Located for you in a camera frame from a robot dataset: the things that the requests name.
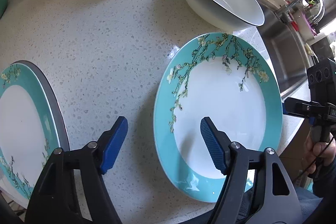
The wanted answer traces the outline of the person's blue sleeve forearm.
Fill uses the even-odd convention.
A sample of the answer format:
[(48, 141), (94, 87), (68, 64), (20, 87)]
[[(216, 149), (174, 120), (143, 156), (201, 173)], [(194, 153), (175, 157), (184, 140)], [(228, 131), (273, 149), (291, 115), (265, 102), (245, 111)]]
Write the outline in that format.
[(313, 192), (304, 188), (296, 188), (297, 197), (305, 221), (313, 214), (325, 197), (328, 197), (323, 207), (323, 215), (319, 215), (313, 223), (335, 223), (335, 159), (328, 165), (322, 166), (319, 175), (313, 180)]

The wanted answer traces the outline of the person's right hand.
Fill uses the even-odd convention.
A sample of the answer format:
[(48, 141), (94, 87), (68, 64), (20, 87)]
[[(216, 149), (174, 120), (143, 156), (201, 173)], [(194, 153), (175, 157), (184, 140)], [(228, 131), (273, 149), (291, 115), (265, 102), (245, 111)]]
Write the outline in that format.
[(302, 174), (314, 175), (315, 180), (335, 180), (335, 140), (314, 143), (311, 132), (303, 145)]

